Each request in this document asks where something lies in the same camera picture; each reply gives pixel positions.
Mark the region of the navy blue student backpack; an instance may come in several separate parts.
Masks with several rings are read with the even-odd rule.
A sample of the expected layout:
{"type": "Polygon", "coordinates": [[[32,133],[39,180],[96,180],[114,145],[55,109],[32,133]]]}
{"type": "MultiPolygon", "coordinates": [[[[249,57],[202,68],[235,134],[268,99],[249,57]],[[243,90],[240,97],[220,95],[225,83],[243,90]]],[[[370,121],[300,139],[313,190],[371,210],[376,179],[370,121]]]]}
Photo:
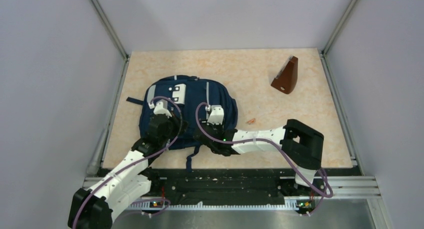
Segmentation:
{"type": "Polygon", "coordinates": [[[174,75],[164,77],[154,82],[147,90],[144,100],[128,97],[128,102],[141,105],[141,116],[139,119],[140,135],[144,136],[148,130],[149,117],[153,113],[149,109],[152,98],[164,96],[172,99],[180,108],[183,119],[188,122],[186,131],[178,137],[176,142],[170,146],[170,150],[180,150],[194,147],[192,154],[186,158],[186,170],[192,170],[192,157],[200,150],[200,142],[193,136],[198,126],[195,120],[195,110],[200,103],[206,102],[211,106],[222,106],[224,111],[223,129],[233,130],[238,123],[237,102],[232,98],[227,88],[214,80],[199,78],[188,75],[174,75]]]}

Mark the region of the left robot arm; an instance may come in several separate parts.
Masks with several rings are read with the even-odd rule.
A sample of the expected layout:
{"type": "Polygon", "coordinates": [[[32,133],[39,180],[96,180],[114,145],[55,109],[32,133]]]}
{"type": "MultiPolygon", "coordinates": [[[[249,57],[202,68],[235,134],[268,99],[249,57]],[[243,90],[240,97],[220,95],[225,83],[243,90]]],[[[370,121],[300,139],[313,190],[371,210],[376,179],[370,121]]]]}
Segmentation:
{"type": "Polygon", "coordinates": [[[171,146],[188,127],[175,114],[153,114],[146,132],[124,159],[88,189],[78,189],[72,198],[67,225],[71,229],[110,229],[120,214],[136,199],[160,191],[160,182],[142,175],[151,161],[171,146]]]}

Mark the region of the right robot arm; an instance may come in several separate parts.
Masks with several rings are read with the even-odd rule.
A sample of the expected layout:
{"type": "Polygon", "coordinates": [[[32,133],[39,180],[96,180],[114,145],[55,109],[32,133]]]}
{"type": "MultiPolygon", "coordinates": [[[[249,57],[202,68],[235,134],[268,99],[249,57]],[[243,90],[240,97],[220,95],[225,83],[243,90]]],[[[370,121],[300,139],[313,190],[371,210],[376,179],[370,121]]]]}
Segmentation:
{"type": "Polygon", "coordinates": [[[324,135],[312,127],[289,119],[286,125],[274,129],[246,131],[224,130],[220,125],[202,121],[193,138],[222,156],[253,152],[278,152],[295,171],[293,189],[307,195],[314,187],[314,178],[327,176],[322,168],[324,135]]]}

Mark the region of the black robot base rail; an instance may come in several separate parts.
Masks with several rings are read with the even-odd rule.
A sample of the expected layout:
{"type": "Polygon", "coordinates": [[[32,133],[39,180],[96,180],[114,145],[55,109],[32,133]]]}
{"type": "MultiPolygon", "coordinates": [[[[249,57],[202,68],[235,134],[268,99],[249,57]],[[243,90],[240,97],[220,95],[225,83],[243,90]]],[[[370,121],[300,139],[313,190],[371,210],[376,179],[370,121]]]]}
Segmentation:
{"type": "Polygon", "coordinates": [[[292,169],[153,169],[143,198],[166,198],[173,206],[283,205],[289,197],[318,199],[312,188],[295,183],[292,169]]]}

